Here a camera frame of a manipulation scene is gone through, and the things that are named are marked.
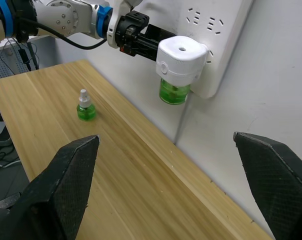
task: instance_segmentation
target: white wall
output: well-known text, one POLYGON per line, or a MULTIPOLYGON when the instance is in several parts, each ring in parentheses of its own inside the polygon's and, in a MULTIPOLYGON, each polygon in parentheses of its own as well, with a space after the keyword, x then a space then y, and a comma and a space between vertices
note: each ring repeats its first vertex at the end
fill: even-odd
MULTIPOLYGON (((145 0, 140 10, 151 17, 152 24, 175 31, 181 3, 145 0)), ((72 39, 84 45, 96 42, 81 34, 72 39)), ((56 43, 60 62, 88 59, 173 139, 183 106, 166 105, 159 99, 154 62, 132 58, 106 44, 82 51, 61 40, 56 43)), ((207 101, 192 97, 178 141, 270 233, 251 195, 232 139, 234 131, 286 143, 302 158, 302 0, 255 0, 218 94, 207 101)))

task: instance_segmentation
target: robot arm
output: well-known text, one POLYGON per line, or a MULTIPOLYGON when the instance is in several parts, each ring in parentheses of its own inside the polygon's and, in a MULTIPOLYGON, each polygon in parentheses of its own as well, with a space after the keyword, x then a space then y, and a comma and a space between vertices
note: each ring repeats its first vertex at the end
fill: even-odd
POLYGON ((16 38, 25 43, 29 36, 42 35, 66 40, 83 33, 105 39, 111 47, 128 55, 138 54, 155 61, 159 42, 175 34, 148 25, 147 15, 132 11, 141 2, 116 0, 112 8, 104 0, 0 0, 0 41, 16 38), (147 26, 146 33, 141 33, 147 26))

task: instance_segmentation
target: wooden table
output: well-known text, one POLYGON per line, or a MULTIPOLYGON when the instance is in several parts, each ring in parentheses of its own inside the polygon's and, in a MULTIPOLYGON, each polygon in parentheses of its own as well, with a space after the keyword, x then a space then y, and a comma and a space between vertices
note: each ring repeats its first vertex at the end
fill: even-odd
POLYGON ((61 146, 99 134, 77 240, 271 239, 85 60, 0 79, 0 111, 30 180, 61 146), (77 117, 83 88, 92 122, 77 117))

